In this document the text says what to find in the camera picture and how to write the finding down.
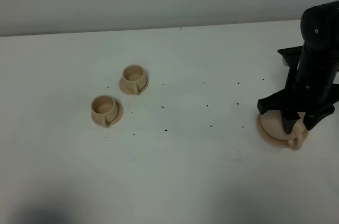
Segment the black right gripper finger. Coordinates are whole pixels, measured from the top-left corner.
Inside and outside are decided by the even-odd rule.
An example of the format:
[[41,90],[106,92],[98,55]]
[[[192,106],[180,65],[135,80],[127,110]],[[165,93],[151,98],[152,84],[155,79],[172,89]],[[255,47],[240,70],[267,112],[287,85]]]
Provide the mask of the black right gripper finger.
[[282,126],[286,134],[292,132],[293,126],[300,119],[298,112],[295,111],[280,111]]
[[315,127],[315,125],[324,118],[324,115],[320,112],[317,114],[305,113],[303,118],[303,123],[305,128],[310,131]]

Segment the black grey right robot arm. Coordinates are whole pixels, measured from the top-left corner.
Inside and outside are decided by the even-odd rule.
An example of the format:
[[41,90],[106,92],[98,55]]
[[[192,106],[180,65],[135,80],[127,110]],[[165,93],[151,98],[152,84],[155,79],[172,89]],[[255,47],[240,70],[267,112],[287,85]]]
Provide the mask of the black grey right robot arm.
[[311,130],[319,121],[333,114],[338,102],[338,2],[326,3],[304,11],[300,21],[304,44],[280,49],[289,73],[284,89],[260,99],[260,114],[279,111],[283,129],[291,133],[305,114],[303,123]]

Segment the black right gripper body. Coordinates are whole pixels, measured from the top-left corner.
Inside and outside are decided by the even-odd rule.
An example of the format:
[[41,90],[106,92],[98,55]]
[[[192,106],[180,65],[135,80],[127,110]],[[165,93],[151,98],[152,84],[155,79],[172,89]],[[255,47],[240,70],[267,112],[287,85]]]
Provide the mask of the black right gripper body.
[[279,49],[289,73],[284,89],[258,100],[260,114],[270,110],[318,113],[338,102],[338,47],[314,51],[303,45]]

